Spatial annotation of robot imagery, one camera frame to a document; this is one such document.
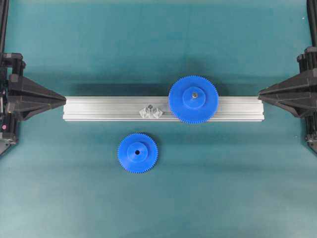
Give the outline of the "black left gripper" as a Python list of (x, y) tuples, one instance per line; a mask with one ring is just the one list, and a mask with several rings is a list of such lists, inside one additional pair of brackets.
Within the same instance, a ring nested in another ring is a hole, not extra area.
[(16, 144), (18, 121), (64, 106), (66, 98), (22, 76), (20, 53), (0, 54), (0, 143)]

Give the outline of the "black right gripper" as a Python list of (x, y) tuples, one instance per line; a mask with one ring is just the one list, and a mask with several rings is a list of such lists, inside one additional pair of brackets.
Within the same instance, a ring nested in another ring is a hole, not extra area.
[[(317, 152), (317, 48), (308, 47), (297, 56), (300, 73), (271, 85), (258, 94), (263, 102), (282, 108), (294, 117), (304, 118), (305, 140)], [(314, 73), (303, 73), (314, 70)]]

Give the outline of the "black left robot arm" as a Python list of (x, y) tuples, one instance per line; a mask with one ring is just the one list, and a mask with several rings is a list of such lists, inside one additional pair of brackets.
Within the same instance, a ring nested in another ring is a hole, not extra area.
[(66, 98), (23, 76), (20, 53), (4, 51), (9, 1), (0, 2), (0, 149), (18, 142), (18, 123), (65, 105)]

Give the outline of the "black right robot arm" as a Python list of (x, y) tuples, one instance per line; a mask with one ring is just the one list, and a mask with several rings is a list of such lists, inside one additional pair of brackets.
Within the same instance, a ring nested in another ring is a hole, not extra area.
[(305, 120), (305, 141), (317, 151), (317, 2), (307, 1), (312, 46), (297, 56), (300, 73), (263, 89), (258, 99)]

